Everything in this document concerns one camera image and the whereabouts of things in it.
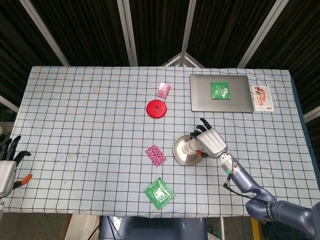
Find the laptop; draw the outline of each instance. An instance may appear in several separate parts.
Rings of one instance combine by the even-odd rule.
[[[229,99],[212,99],[211,83],[227,83]],[[252,113],[249,81],[245,75],[190,75],[191,109],[194,112]]]

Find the red plastic lid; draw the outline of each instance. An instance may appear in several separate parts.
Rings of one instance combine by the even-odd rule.
[[[167,112],[167,106],[163,101],[152,100],[146,106],[146,112],[154,119],[162,118]]]

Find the floor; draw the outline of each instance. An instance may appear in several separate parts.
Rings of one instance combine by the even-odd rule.
[[[0,122],[3,134],[10,134],[14,122]],[[9,139],[0,142],[0,146]],[[66,214],[54,213],[4,213],[0,222],[0,240],[60,240],[66,221]],[[251,218],[225,217],[225,239],[252,240]],[[217,235],[220,229],[220,218],[207,219],[208,232]]]

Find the white checkered tablecloth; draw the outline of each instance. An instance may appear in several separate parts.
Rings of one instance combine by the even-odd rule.
[[[274,112],[193,112],[191,74],[247,75],[251,86],[270,87]],[[172,86],[165,100],[167,113],[153,119],[145,108],[159,99],[161,82]],[[33,178],[4,200],[5,210],[144,217],[247,215],[248,199],[223,188],[227,176],[215,159],[203,159],[196,166],[174,159],[175,139],[193,132],[201,117],[278,200],[305,207],[320,201],[287,70],[36,66],[12,132],[13,137],[22,136],[17,151],[32,153],[19,165],[17,177],[32,173]],[[166,156],[158,167],[145,154],[153,144]],[[158,211],[144,190],[159,177],[175,197]]]

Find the robotic hand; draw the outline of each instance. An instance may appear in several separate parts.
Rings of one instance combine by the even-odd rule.
[[[13,189],[25,185],[32,178],[32,174],[28,174],[24,179],[15,182],[17,166],[24,156],[31,155],[28,151],[21,151],[14,158],[20,139],[21,136],[17,136],[13,141],[10,138],[0,149],[0,222],[4,210],[2,198],[7,197]]]
[[[190,142],[197,140],[203,149],[204,157],[218,160],[218,164],[227,173],[228,177],[223,185],[229,191],[250,200],[245,208],[250,216],[258,220],[278,221],[293,228],[301,230],[316,240],[320,240],[320,202],[312,209],[296,205],[287,201],[277,201],[275,197],[259,186],[241,164],[228,153],[228,146],[221,136],[210,124],[200,118],[203,125],[196,126],[197,129],[190,134],[193,138]],[[229,186],[232,180],[242,193],[255,193],[255,197],[242,195],[235,192]]]

